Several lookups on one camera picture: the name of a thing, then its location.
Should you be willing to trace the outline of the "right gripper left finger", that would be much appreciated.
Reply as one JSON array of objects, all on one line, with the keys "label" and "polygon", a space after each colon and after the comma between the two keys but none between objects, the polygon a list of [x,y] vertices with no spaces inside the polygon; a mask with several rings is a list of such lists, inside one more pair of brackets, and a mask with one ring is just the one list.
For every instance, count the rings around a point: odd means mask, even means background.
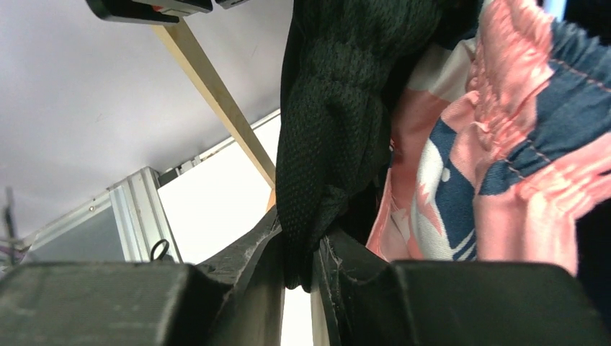
[{"label": "right gripper left finger", "polygon": [[198,265],[32,262],[1,279],[3,345],[278,345],[284,281],[271,209]]}]

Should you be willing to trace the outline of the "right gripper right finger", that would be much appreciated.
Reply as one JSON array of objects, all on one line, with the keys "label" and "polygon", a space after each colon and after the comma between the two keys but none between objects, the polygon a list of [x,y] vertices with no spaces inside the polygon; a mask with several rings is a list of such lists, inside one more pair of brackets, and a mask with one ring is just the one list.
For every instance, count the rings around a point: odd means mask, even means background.
[{"label": "right gripper right finger", "polygon": [[576,279],[537,263],[386,262],[342,230],[313,256],[317,345],[608,345]]}]

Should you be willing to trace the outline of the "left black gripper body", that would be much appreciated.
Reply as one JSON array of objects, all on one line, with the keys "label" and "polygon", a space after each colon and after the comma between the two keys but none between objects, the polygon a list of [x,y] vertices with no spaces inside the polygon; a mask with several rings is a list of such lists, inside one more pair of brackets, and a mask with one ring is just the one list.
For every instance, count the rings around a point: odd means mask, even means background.
[{"label": "left black gripper body", "polygon": [[174,25],[181,18],[210,13],[213,4],[230,9],[244,0],[86,0],[96,17],[108,22]]}]

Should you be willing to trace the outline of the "black mesh shorts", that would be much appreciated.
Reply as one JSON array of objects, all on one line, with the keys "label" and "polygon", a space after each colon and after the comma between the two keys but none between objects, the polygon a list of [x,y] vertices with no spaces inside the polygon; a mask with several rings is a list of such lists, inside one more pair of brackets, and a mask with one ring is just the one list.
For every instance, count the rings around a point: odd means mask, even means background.
[{"label": "black mesh shorts", "polygon": [[319,241],[365,243],[391,160],[391,111],[432,43],[475,31],[480,1],[295,1],[281,77],[276,207],[285,286],[311,289]]}]

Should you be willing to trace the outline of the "pink shark print shorts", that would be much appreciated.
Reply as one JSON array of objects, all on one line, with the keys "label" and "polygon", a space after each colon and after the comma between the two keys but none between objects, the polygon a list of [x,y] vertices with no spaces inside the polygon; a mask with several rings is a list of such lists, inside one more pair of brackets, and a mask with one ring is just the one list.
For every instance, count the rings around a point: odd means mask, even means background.
[{"label": "pink shark print shorts", "polygon": [[576,214],[602,194],[592,173],[544,152],[553,22],[535,1],[485,1],[470,38],[428,47],[393,114],[371,252],[577,273]]}]

